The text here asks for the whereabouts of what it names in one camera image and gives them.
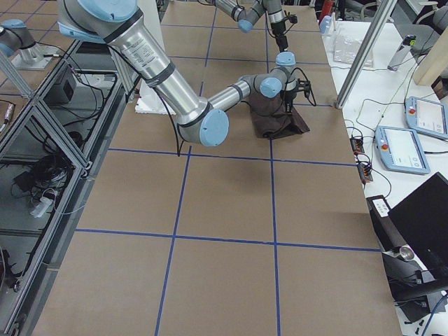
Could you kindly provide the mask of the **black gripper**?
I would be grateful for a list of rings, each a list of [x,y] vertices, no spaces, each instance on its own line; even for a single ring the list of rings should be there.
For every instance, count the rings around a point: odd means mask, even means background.
[[[302,92],[308,99],[312,93],[312,85],[309,80],[294,80],[286,84],[286,88],[281,91],[283,102],[285,104],[285,113],[292,114],[293,102],[297,93]]]
[[[287,21],[291,23],[290,27],[292,27],[298,23],[297,15],[289,12],[277,12],[272,14],[272,33],[280,51],[287,51],[288,49],[288,40],[286,37],[288,32],[286,28]]]

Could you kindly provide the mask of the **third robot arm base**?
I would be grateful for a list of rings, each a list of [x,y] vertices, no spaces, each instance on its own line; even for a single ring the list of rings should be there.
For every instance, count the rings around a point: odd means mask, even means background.
[[[19,19],[1,23],[1,52],[11,57],[19,70],[44,70],[52,58],[59,57],[57,47],[37,43],[25,23]]]

